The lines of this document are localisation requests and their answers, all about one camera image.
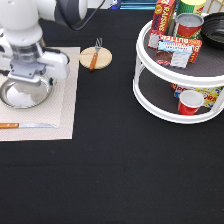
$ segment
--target paper mat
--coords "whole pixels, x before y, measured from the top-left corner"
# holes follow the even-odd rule
[[[1,123],[50,123],[58,128],[0,129],[0,141],[72,139],[80,48],[57,48],[70,58],[70,75],[57,80],[51,95],[29,109],[13,109],[0,101]],[[5,77],[0,75],[0,85]]]

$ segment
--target metal bowl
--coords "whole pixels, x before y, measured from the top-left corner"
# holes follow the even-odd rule
[[[25,82],[5,81],[0,89],[0,99],[9,107],[26,109],[45,101],[52,90],[51,80],[41,77],[39,86]]]
[[[201,36],[211,47],[224,49],[224,13],[213,13],[204,18]]]

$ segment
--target small wooden plate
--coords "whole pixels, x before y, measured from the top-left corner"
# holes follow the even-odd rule
[[[93,55],[96,52],[95,47],[89,47],[85,50],[83,50],[80,54],[79,60],[80,63],[86,67],[89,68]],[[108,66],[112,61],[112,54],[109,50],[106,48],[101,47],[101,49],[98,52],[98,58],[96,61],[95,69],[102,69]]]

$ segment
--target butter knife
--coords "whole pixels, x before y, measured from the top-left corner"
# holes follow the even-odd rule
[[[0,129],[15,128],[56,128],[56,126],[45,123],[0,123]]]

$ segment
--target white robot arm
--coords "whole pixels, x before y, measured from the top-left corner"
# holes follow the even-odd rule
[[[86,12],[87,0],[0,0],[0,69],[10,71],[9,79],[34,84],[43,74],[67,78],[68,57],[44,51],[38,21],[43,18],[72,27]]]

